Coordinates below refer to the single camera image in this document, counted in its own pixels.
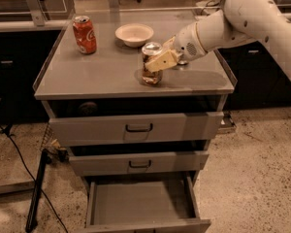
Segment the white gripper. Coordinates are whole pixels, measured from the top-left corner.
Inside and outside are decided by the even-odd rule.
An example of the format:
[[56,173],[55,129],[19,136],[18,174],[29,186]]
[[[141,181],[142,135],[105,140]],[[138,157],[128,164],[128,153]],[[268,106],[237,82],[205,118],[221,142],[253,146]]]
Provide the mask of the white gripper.
[[151,57],[145,67],[149,72],[157,72],[175,67],[180,58],[192,61],[207,54],[204,50],[197,31],[197,23],[193,22],[183,27],[175,37],[170,38],[163,44],[164,52]]

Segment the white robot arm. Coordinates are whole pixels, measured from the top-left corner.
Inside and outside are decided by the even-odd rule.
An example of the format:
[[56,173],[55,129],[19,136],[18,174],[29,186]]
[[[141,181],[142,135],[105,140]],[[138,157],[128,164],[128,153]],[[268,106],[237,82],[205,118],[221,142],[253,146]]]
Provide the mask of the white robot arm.
[[192,61],[220,48],[257,41],[291,82],[291,21],[274,0],[225,0],[217,12],[188,24],[145,63],[150,72]]

